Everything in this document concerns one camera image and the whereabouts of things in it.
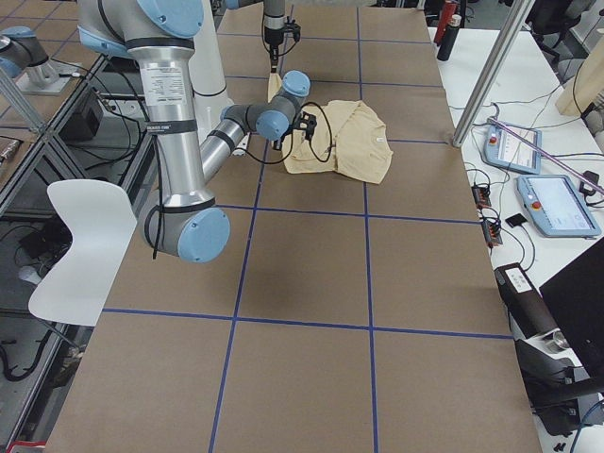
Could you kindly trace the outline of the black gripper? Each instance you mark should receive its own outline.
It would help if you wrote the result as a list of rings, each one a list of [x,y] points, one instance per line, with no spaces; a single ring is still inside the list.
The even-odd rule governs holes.
[[[284,141],[293,134],[293,131],[294,131],[294,129],[290,126],[280,138],[272,141],[272,149],[281,150],[283,147]]]
[[[270,73],[277,73],[279,65],[279,47],[284,43],[285,17],[264,15],[263,40],[268,45]]]

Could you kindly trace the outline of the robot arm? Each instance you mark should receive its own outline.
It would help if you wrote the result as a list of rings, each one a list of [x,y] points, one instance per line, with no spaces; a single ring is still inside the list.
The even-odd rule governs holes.
[[[270,61],[270,73],[277,72],[279,48],[285,41],[286,17],[284,0],[226,0],[227,9],[245,8],[262,3],[261,31]]]
[[[230,223],[209,181],[248,134],[274,142],[301,126],[309,78],[290,71],[270,101],[234,104],[207,1],[82,1],[78,32],[83,45],[140,70],[159,159],[159,188],[141,212],[146,242],[186,261],[215,259]]]

